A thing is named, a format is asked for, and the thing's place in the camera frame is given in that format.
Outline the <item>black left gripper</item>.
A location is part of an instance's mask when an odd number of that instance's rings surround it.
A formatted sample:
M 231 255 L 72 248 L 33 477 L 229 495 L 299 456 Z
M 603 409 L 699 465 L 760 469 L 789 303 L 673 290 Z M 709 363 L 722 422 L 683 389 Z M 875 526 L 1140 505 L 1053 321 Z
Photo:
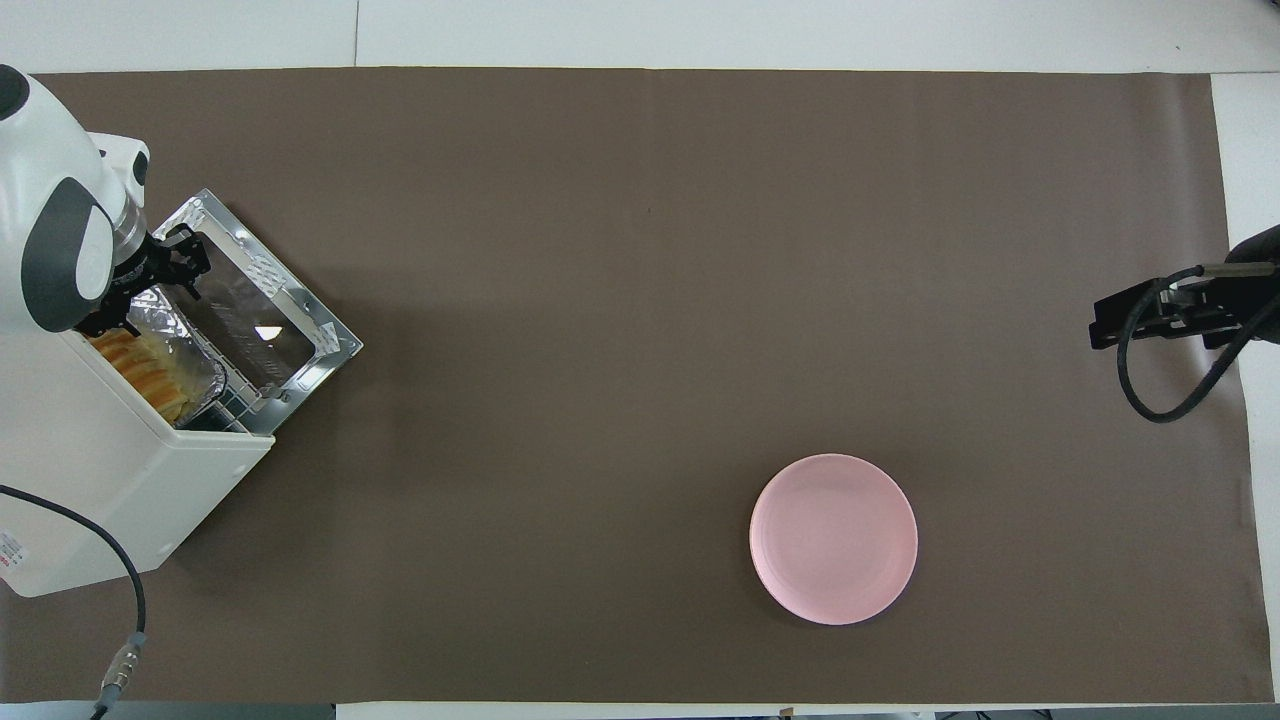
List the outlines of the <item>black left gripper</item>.
M 183 288 L 193 301 L 201 301 L 200 278 L 211 270 L 209 237 L 189 225 L 173 225 L 165 234 L 165 246 L 145 238 L 137 250 L 118 265 L 118 284 L 108 288 L 99 306 L 76 324 L 87 338 L 99 338 L 114 331 L 138 337 L 129 322 L 133 299 L 155 284 Z

